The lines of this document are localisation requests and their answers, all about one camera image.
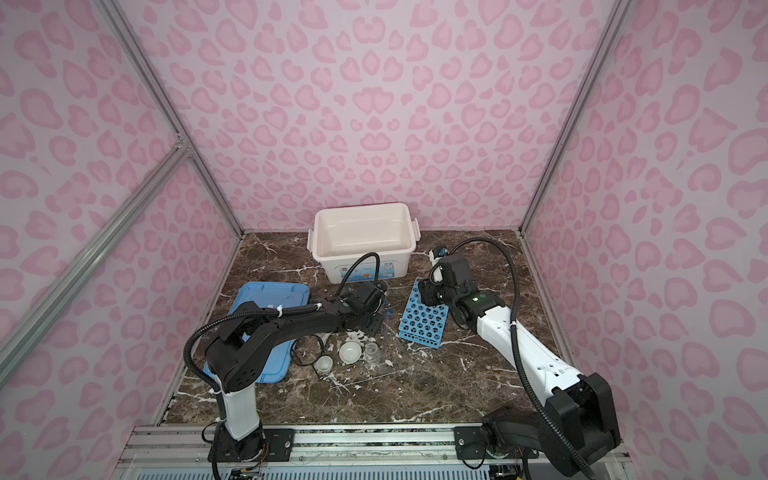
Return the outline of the small white crucible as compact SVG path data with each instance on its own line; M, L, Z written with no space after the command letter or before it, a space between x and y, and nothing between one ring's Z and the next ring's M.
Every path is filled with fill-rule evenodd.
M334 360L328 355L319 357L313 364L314 370L320 375L328 375L332 372Z

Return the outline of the white evaporating dish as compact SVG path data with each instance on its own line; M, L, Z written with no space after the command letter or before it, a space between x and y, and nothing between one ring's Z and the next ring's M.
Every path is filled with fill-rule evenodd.
M338 354L343 364L353 365L362 358L363 349L358 342L346 341L340 346Z

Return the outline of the right aluminium corner post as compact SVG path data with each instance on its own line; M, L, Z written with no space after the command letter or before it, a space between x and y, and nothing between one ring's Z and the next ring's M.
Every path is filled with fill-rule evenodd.
M631 21L636 8L637 1L620 0L613 3L604 28L598 37L595 50L585 66L583 75L577 84L574 97L569 103L567 115L563 120L545 168L534 190L531 203L521 221L518 229L518 234L521 238L525 238L533 231L534 220L544 203L545 195L564 158L566 148L576 133L590 98L597 88L600 78L609 63L609 59L625 31L627 23Z

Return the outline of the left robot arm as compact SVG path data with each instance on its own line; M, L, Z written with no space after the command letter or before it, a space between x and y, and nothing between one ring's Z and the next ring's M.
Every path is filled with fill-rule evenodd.
M252 439L262 428L255 384L274 347L326 333L362 331L372 336L383 322L386 291L381 280L359 282L312 305L262 308L248 302L223 318L204 356L230 438Z

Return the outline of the clear glass beaker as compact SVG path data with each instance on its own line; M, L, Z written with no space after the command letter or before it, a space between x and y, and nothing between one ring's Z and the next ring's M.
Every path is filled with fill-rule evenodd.
M364 346L363 357L366 364L370 367L379 366L383 363L383 351L373 342L367 343Z

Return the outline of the diagonal aluminium frame bar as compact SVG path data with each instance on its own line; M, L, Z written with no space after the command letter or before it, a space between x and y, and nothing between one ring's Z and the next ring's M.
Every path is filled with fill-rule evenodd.
M72 300L83 290L115 250L138 218L188 159L189 145L182 141L167 155L140 187L115 212L97 235L69 263L20 324L1 345L1 384L6 385Z

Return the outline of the white plastic storage box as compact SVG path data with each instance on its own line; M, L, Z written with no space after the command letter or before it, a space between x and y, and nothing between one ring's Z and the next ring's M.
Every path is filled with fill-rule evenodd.
M339 207L319 211L308 231L307 250L321 264L328 280L339 284L362 255L375 252L380 268L367 259L349 280L359 282L404 277L411 254L421 239L418 220L404 203Z

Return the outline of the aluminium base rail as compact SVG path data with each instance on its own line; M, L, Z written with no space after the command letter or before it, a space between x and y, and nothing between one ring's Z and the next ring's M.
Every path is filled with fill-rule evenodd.
M141 427L130 436L115 479L211 479L200 425ZM224 479L520 479L517 453L481 453L479 426L330 424L269 427L264 460L222 462Z

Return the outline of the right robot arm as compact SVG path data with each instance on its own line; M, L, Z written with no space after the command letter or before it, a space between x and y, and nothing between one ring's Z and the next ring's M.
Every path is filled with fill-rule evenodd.
M517 318L506 304L478 286L468 260L445 249L430 254L432 268L418 283L422 302L450 314L494 347L516 370L532 411L501 407L482 419L480 445L491 456L543 454L562 475L596 476L593 464L621 443L609 383L568 364Z

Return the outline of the blue test tube rack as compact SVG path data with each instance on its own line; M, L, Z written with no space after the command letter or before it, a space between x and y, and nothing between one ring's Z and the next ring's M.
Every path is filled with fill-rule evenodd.
M445 305L427 306L419 290L420 278L414 281L399 324L399 338L432 349L439 349L448 318Z

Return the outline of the aluminium corner frame post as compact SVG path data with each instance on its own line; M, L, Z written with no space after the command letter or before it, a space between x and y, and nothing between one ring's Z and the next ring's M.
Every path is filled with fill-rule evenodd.
M189 151L192 163L219 212L223 215L236 238L242 240L245 236L244 228L237 220L234 210L225 198L222 189L216 183L211 169L206 165L196 143L191 137L189 129L182 120L179 110L171 99L168 89L146 55L138 35L130 25L119 2L97 0L94 4L115 35L124 54L133 65L149 97L159 109L181 146Z

